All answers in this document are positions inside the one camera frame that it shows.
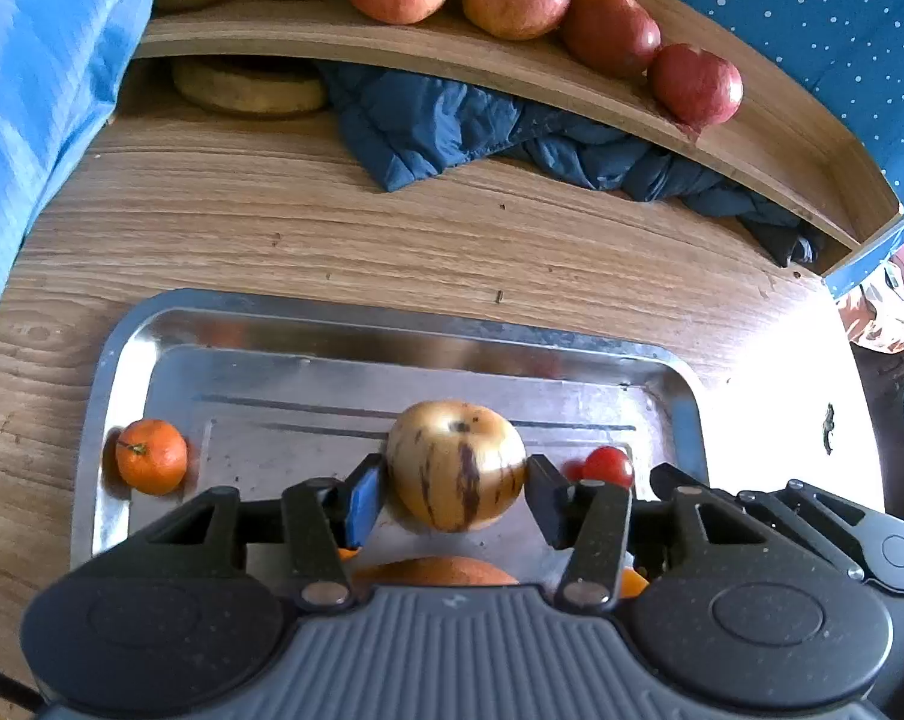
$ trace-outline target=wooden table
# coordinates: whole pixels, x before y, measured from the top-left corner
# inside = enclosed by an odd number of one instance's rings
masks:
[[[185,286],[659,344],[707,389],[713,484],[772,490],[800,476],[882,506],[866,402],[827,290],[778,269],[737,225],[497,160],[383,194],[329,114],[252,124],[167,103],[119,117],[93,143],[0,304],[0,669],[18,679],[31,679],[23,607],[69,562],[100,348],[132,305]]]

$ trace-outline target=wooden shelf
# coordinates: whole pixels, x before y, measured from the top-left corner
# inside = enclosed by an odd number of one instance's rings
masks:
[[[345,0],[228,0],[151,20],[137,56],[301,56],[480,84],[684,154],[809,220],[850,250],[898,213],[895,195],[861,144],[802,87],[678,0],[642,2],[666,39],[714,50],[743,73],[740,112],[707,129],[698,143],[663,117],[644,89],[593,73],[556,42],[498,41],[444,11],[421,25],[391,26],[368,20]]]

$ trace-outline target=tray rim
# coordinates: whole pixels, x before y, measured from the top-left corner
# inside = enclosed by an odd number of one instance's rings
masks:
[[[548,327],[470,319],[450,314],[431,314],[404,309],[335,303],[280,295],[233,293],[225,290],[183,288],[152,295],[133,306],[115,325],[106,339],[95,365],[76,459],[73,505],[71,506],[70,564],[76,568],[94,555],[95,514],[98,506],[103,435],[109,398],[118,372],[122,349],[156,317],[172,311],[196,311],[246,316],[274,317],[294,322],[338,324],[392,331],[410,331],[446,338],[511,343],[559,351],[596,354],[602,357],[640,359],[669,367],[690,389],[701,430],[702,453],[690,459],[694,469],[686,469],[708,484],[708,431],[705,413],[706,391],[698,375],[684,360],[661,346],[626,341],[623,338],[556,330]],[[127,527],[128,503],[124,505]]]

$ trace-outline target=stainless steel tray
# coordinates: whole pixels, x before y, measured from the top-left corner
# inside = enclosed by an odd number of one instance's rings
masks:
[[[234,485],[277,497],[311,476],[343,478],[383,446],[420,400],[488,406],[525,447],[556,464],[593,447],[631,456],[639,497],[671,463],[706,479],[701,385],[657,346],[476,319],[260,295],[175,290],[134,308],[98,361],[79,447],[71,564],[108,549],[183,500]],[[130,493],[106,447],[143,416],[175,424],[190,447],[180,490]],[[479,557],[520,581],[551,584],[567,556],[546,546],[525,499],[473,533],[412,533],[386,510],[349,565],[423,555]],[[249,570],[268,581],[268,549]]]

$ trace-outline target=blue cloth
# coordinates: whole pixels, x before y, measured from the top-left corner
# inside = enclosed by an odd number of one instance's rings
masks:
[[[39,212],[115,107],[152,0],[0,0],[0,295]]]
[[[578,114],[408,71],[316,61],[349,150],[386,191],[491,154],[547,175],[647,202],[679,196],[708,217],[739,217],[780,265],[812,254],[807,223],[708,167]],[[765,225],[794,230],[775,245]]]
[[[683,0],[776,62],[855,133],[904,207],[904,0]],[[843,295],[904,242],[826,279]]]

